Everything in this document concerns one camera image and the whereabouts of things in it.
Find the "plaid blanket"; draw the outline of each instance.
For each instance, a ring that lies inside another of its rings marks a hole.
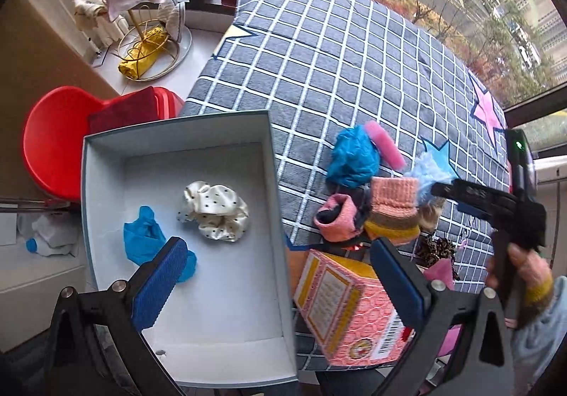
[[[508,188],[502,109],[449,49],[371,0],[238,0],[181,116],[264,108],[294,246],[321,242],[313,216],[330,194],[325,174],[337,133],[371,119],[410,166],[432,151],[455,177]],[[379,175],[400,174],[382,165]],[[455,288],[479,291],[492,253],[489,225],[447,202],[438,232],[455,244],[466,239]],[[415,243],[401,250],[413,258]],[[301,323],[298,367],[327,369]]]

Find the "pink cardboard box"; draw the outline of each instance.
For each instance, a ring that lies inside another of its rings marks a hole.
[[[371,266],[311,250],[294,296],[332,366],[397,360],[404,325]]]

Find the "light blue sleeve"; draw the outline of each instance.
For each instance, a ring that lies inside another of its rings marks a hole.
[[[514,396],[524,396],[551,362],[567,331],[567,278],[555,279],[549,307],[512,336]]]

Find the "pink star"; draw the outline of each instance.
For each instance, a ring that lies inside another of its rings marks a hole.
[[[487,90],[483,92],[476,78],[471,77],[472,86],[475,89],[478,103],[473,107],[472,116],[483,122],[487,127],[488,136],[494,149],[496,149],[495,130],[503,130],[503,126],[494,112],[494,98]]]

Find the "scrunchie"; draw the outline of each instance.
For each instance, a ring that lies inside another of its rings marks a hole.
[[[196,220],[209,239],[237,241],[248,226],[248,206],[232,189],[197,181],[185,187],[178,220]]]

